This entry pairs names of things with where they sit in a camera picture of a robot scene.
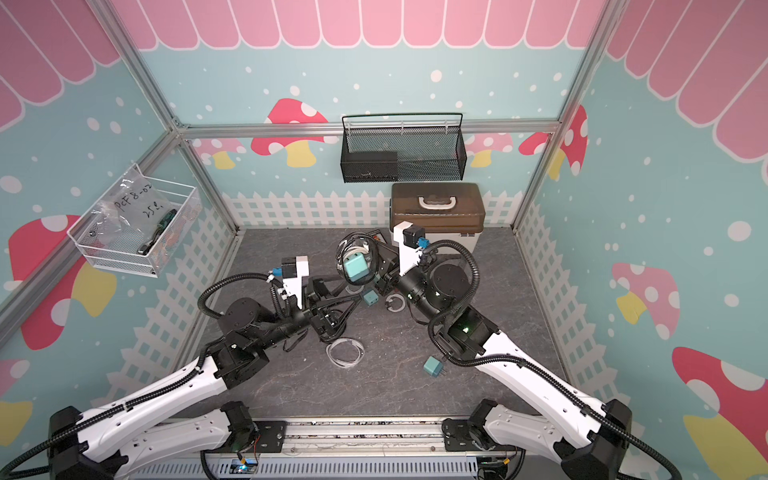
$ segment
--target coiled white cable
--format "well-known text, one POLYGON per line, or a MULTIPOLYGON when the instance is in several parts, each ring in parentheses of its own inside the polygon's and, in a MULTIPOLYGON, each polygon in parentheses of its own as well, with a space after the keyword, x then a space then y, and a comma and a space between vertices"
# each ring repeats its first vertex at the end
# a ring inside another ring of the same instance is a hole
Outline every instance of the coiled white cable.
POLYGON ((335 342, 329 344, 326 347, 326 354, 328 354, 328 358, 330 359, 331 363, 333 363, 333 365, 341 369, 351 369, 352 367, 360 363, 360 360, 362 360, 362 357, 366 354, 366 349, 365 347, 362 346, 362 343, 358 342, 357 340, 342 337, 336 340, 335 342), (352 343, 352 345, 355 348, 357 348, 357 358, 354 359, 352 362, 347 362, 345 360, 339 360, 339 359, 333 358, 333 355, 331 354, 331 350, 333 350, 333 347, 337 345, 341 345, 342 343, 347 343, 347 342, 352 343))

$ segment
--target white picket fence drawing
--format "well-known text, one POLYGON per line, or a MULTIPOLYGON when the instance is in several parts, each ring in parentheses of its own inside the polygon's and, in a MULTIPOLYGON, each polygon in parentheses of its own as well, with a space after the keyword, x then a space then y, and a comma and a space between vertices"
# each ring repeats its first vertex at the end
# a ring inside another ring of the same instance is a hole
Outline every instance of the white picket fence drawing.
MULTIPOLYGON (((584 316, 586 303, 576 300, 578 287, 568 282, 571 271, 563 270, 563 256, 555 252, 557 241, 549 239, 550 229, 545 227, 545 217, 540 214, 540 209, 540 204, 531 204, 518 234, 522 238, 523 255, 531 267, 533 283, 554 334, 553 340, 564 357, 565 368, 582 392, 604 402, 618 399, 629 405, 631 398, 616 387, 617 370, 605 364, 606 346, 594 339, 596 326, 584 316)), ((644 430, 643 425, 632 422, 633 435, 641 437, 644 430)), ((646 473, 651 480, 658 480, 658 468, 658 463, 652 458, 632 447, 624 457, 621 471, 629 475, 646 473)))
POLYGON ((122 349, 125 364, 120 372, 107 374, 109 393, 91 401, 95 406, 119 399, 170 373, 180 345, 197 314, 197 298, 214 279, 230 239, 230 231, 215 210, 205 209, 197 219, 200 227, 190 232, 184 256, 175 258, 176 273, 166 273, 165 290, 155 290, 157 305, 147 308, 147 325, 134 328, 136 344, 122 349))
MULTIPOLYGON (((244 227, 281 228, 281 227, 354 227, 389 225, 389 197, 383 192, 375 196, 362 192, 355 197, 352 192, 340 196, 331 192, 324 197, 317 192, 310 197, 304 192, 298 197, 285 193, 278 197, 269 193, 261 197, 253 193, 246 197, 238 193, 235 198, 223 195, 224 201, 233 216, 244 227)), ((491 192, 483 196, 485 205, 485 225, 488 227, 506 227, 515 219, 523 193, 517 192, 510 197, 503 191, 498 197, 491 192)))

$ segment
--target mushroom drawing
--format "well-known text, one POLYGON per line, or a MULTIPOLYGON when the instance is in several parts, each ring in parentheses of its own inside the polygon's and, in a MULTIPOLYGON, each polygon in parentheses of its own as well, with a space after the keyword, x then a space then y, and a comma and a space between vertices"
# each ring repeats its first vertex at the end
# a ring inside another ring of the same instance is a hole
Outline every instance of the mushroom drawing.
POLYGON ((464 141, 468 145, 467 155, 475 155, 470 167, 482 168, 491 164, 491 152, 511 152, 515 147, 510 134, 477 134, 464 141))
MULTIPOLYGON (((584 164, 584 156, 587 153, 587 133, 587 111, 583 106, 579 105, 576 116, 571 122, 571 127, 565 132, 565 138, 563 138, 560 148, 554 155, 552 165, 547 170, 552 180, 560 180, 560 168, 565 158, 568 159, 568 164, 571 166, 571 173, 574 176, 579 175, 584 164)), ((535 133, 523 141, 520 145, 520 153, 523 155, 537 154, 544 150, 546 141, 547 134, 535 133)))
POLYGON ((635 325, 646 310, 662 340, 669 339, 680 319, 680 294, 672 274, 661 268, 615 263, 611 288, 616 284, 629 293, 616 299, 624 319, 635 325))
POLYGON ((192 147, 200 155, 204 164, 210 165, 210 159, 214 159, 214 166, 219 170, 229 170, 235 168, 235 163, 227 152, 237 152, 244 154, 246 152, 243 144, 236 138, 196 138, 192 142, 192 147))
MULTIPOLYGON (((77 220, 76 215, 57 215, 33 220, 16 230, 8 239, 14 279, 5 282, 5 288, 13 290, 24 281, 77 220)), ((22 324, 25 343, 33 350, 49 347, 64 330, 71 299, 82 303, 89 315, 99 316, 117 287, 115 275, 95 269, 85 258, 79 259, 22 324)))
POLYGON ((768 382, 706 353, 685 347, 672 365, 686 386, 716 415, 686 415, 683 422, 704 461, 722 480, 768 473, 768 382))
MULTIPOLYGON (((0 360, 0 398, 29 370, 28 360, 0 360)), ((0 445, 7 447, 32 415, 32 402, 0 402, 0 445)))
MULTIPOLYGON (((326 124, 328 121, 317 110, 294 98, 281 98, 272 108, 265 124, 326 124)), ((273 137, 254 138, 251 150, 259 155, 271 155, 284 147, 288 152, 289 167, 312 167, 317 159, 310 151, 309 141, 335 144, 338 137, 273 137)))

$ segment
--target white wire basket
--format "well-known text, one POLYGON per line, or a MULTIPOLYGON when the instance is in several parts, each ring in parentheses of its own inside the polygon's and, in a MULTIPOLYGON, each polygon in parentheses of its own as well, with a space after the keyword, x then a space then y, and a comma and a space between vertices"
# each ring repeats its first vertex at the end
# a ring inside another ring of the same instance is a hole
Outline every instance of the white wire basket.
MULTIPOLYGON (((136 164, 131 165, 125 174, 131 169, 144 176, 136 164)), ((97 235, 100 226, 106 224, 103 221, 105 214, 98 211, 97 204, 118 187, 122 177, 120 176, 67 230, 67 235, 95 268, 157 278, 202 211, 200 194, 192 185, 144 176, 157 191, 167 196, 177 212, 149 252, 142 255, 138 250, 146 238, 136 230, 124 228, 119 236, 107 245, 104 245, 99 240, 100 235, 97 235)))

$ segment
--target storage box lid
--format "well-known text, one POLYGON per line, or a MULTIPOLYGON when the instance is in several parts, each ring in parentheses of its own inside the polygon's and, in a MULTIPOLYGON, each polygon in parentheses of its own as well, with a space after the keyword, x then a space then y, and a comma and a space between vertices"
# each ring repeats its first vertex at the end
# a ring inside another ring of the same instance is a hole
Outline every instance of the storage box lid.
POLYGON ((392 184, 390 227, 411 222, 428 233, 480 233, 484 221, 485 206, 476 184, 392 184))

